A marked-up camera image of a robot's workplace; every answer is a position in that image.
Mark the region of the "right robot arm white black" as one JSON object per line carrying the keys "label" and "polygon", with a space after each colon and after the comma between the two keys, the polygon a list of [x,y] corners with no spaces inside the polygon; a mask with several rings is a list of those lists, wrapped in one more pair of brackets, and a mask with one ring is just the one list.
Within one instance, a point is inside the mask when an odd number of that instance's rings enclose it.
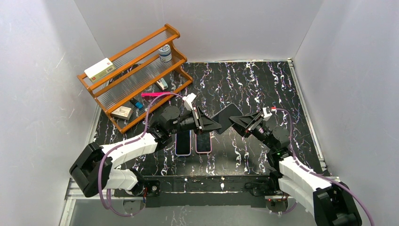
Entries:
{"label": "right robot arm white black", "polygon": [[269,187],[291,195],[309,211],[318,226],[360,226],[362,219],[348,187],[301,163],[290,150],[290,131],[284,127],[271,129],[271,113],[231,116],[234,129],[242,136],[257,138],[269,148],[267,160],[274,171],[269,174]]}

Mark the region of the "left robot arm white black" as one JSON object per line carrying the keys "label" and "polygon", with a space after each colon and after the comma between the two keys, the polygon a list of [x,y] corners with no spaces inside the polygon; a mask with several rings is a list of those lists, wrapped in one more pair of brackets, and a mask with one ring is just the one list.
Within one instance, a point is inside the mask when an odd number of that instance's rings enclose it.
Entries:
{"label": "left robot arm white black", "polygon": [[209,133],[222,126],[198,107],[183,115],[176,106],[168,106],[142,134],[110,145],[88,144],[69,173],[85,197],[93,197],[104,189],[123,189],[141,195],[149,189],[144,177],[135,169],[118,166],[142,155],[152,154],[167,146],[174,134],[193,131]]}

